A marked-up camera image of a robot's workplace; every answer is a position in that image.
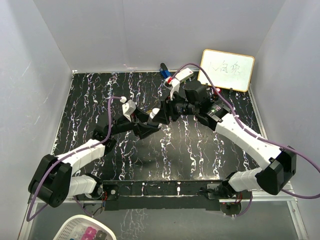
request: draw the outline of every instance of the pink object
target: pink object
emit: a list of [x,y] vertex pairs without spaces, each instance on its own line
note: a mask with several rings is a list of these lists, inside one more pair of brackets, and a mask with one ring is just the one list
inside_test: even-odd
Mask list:
[[97,230],[95,230],[93,227],[88,226],[88,228],[85,230],[85,234],[94,237],[97,234]]
[[94,240],[94,236],[85,234],[82,236],[81,240]]

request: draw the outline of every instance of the black base bar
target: black base bar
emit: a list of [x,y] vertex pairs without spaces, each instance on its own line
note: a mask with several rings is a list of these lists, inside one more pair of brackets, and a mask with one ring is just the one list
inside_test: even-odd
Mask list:
[[[221,197],[206,198],[200,191],[207,185],[217,186],[221,180],[168,180],[168,181],[103,181],[107,199],[105,210],[126,209],[206,209],[220,211]],[[242,192],[243,199],[250,193]]]

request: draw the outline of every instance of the black platform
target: black platform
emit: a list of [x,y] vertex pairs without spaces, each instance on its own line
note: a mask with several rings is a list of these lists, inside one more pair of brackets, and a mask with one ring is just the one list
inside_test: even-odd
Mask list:
[[[67,99],[54,154],[68,152],[91,138],[99,116],[107,112],[110,96],[125,96],[144,111],[160,106],[170,90],[158,72],[75,74]],[[249,94],[224,89],[222,95],[234,106],[239,118],[260,133]],[[112,114],[122,114],[115,100]],[[146,139],[133,132],[116,135],[109,155],[97,159],[76,175],[92,173],[103,180],[221,180],[234,171],[257,167],[252,158],[233,142],[182,116]]]

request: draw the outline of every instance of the white enclosure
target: white enclosure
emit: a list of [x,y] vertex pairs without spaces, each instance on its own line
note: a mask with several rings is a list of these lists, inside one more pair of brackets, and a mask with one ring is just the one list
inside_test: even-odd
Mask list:
[[[177,69],[199,64],[204,49],[253,56],[251,88],[268,137],[320,164],[318,0],[3,0],[0,15],[4,239],[19,234],[72,70]],[[317,194],[319,173],[300,158],[297,169],[295,192]],[[320,234],[318,204],[298,202],[311,240]]]

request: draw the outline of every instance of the robotic arm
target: robotic arm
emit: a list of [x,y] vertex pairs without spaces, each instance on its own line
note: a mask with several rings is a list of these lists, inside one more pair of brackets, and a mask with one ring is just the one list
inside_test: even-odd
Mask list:
[[[86,194],[87,197],[98,199],[102,195],[103,186],[101,180],[92,175],[72,175],[95,159],[101,158],[112,151],[116,140],[115,134],[133,131],[140,139],[157,132],[161,124],[169,124],[177,121],[181,115],[194,115],[198,121],[224,135],[245,152],[247,152],[260,166],[259,168],[244,172],[233,172],[226,180],[215,189],[210,189],[221,198],[231,198],[237,192],[243,190],[262,188],[267,193],[276,195],[296,172],[296,155],[289,150],[279,149],[277,146],[264,143],[244,132],[236,124],[231,110],[217,95],[210,96],[207,86],[194,80],[184,85],[186,98],[179,95],[180,83],[193,75],[186,68],[179,72],[175,78],[168,77],[165,85],[170,88],[169,96],[161,101],[160,108],[154,108],[150,114],[141,111],[132,100],[122,98],[123,115],[112,120],[110,137],[103,144],[98,144],[107,137],[109,126],[97,126],[92,139],[82,146],[72,150],[74,154],[60,162],[49,173],[43,182],[38,198],[52,207],[58,207],[62,202],[72,196]],[[87,150],[77,152],[83,147]],[[46,155],[42,158],[29,185],[28,191],[35,194],[37,187],[48,169],[70,152],[53,156]]]

